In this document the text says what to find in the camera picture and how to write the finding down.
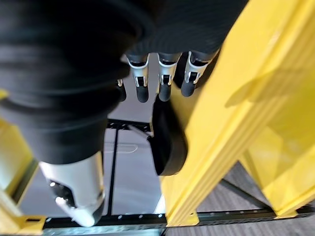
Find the yellow metal frame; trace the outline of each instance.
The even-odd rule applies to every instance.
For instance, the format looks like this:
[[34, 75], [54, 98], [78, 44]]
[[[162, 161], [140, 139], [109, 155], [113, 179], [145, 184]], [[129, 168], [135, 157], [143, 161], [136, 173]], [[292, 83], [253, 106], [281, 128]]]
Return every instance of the yellow metal frame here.
[[315, 199], [314, 91], [315, 70], [241, 159], [279, 217]]
[[[313, 181], [296, 191], [288, 190], [285, 201], [275, 193], [284, 183], [297, 186], [305, 176], [297, 181], [292, 176], [300, 174], [310, 162], [314, 164], [313, 143], [311, 148], [306, 146], [313, 137], [299, 143], [298, 132], [290, 136], [279, 125], [292, 115], [294, 102], [298, 101], [297, 111], [305, 102], [304, 97], [296, 97], [297, 91], [305, 84], [314, 84], [315, 75], [310, 74], [315, 63], [314, 15], [315, 0], [251, 0], [228, 35], [206, 85], [190, 98], [182, 97], [173, 86], [171, 101], [185, 129], [189, 153], [177, 175], [160, 179], [168, 226], [197, 224], [196, 215], [191, 213], [241, 157], [279, 217], [294, 215], [297, 207], [314, 198]], [[9, 166], [12, 173], [6, 175], [9, 180], [0, 190], [0, 233], [41, 234], [45, 217], [23, 216], [11, 198], [32, 170], [26, 166], [34, 168], [31, 153], [19, 135], [14, 126], [0, 121], [1, 167]], [[305, 152], [292, 154], [291, 140], [301, 144]], [[283, 144], [285, 152], [280, 150]], [[289, 153], [295, 164], [287, 168], [293, 171], [263, 184], [266, 175], [254, 169], [266, 167], [260, 151], [268, 145], [277, 157], [273, 167], [283, 160], [281, 153]], [[39, 221], [28, 221], [30, 217]]]
[[180, 226], [252, 145], [315, 62], [314, 0], [252, 0], [210, 79], [193, 98], [172, 90], [189, 153], [161, 178], [169, 226]]

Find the gray floor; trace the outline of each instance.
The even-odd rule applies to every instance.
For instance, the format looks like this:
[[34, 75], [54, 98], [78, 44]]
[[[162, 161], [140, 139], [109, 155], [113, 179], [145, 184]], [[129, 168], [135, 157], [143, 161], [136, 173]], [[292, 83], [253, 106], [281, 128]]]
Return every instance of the gray floor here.
[[[225, 177], [267, 203], [262, 193], [240, 164]], [[241, 197], [218, 185], [198, 211], [255, 209]], [[315, 216], [275, 222], [169, 229], [167, 236], [315, 236]]]

